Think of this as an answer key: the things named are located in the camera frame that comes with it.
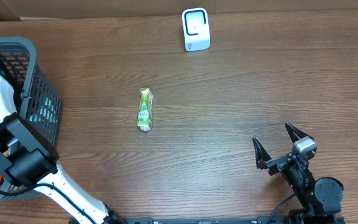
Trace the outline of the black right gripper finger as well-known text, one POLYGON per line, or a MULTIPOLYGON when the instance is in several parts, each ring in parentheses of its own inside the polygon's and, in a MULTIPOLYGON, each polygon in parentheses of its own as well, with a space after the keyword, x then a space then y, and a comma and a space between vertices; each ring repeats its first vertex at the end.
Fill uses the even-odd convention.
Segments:
POLYGON ((252 142, 255 150, 256 167, 258 169, 268 169, 269 168, 268 164, 273 161, 272 158, 270 157, 268 152, 265 150, 263 145, 256 137, 252 138, 252 142))
POLYGON ((309 137, 309 138, 313 139, 312 136, 310 136, 310 135, 304 133, 303 131, 299 130, 294 125, 292 125, 290 122, 286 122, 285 127, 286 127, 288 135, 290 136, 290 139, 291 139, 292 143, 295 143, 296 141, 298 141, 298 140, 300 140, 302 138, 305 138, 305 137, 309 137))

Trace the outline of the teal snack packet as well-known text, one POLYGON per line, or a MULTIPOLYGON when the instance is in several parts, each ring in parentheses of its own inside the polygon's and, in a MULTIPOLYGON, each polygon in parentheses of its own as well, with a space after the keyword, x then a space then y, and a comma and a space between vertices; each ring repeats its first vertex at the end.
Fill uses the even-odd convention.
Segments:
POLYGON ((41 104, 37 105, 37 111, 30 115, 29 121, 40 123, 56 123, 57 122, 57 107, 48 98, 41 104))

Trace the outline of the green snack bar wrapper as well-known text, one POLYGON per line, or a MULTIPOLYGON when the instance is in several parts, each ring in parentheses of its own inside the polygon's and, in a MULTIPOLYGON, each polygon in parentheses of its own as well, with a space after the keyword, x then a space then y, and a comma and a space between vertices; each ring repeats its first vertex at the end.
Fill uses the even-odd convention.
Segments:
POLYGON ((140 105, 137 114, 137 125, 143 132, 152 129, 153 94, 149 88, 140 89, 140 105))

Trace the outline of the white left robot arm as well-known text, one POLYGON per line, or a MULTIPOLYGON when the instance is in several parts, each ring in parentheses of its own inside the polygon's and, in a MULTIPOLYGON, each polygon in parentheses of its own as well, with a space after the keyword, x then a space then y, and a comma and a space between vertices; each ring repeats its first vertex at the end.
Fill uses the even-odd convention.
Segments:
POLYGON ((17 113, 21 88, 0 60, 0 174, 18 192, 46 195, 68 212, 76 223, 124 223, 114 210, 83 190, 63 169, 53 144, 17 113))

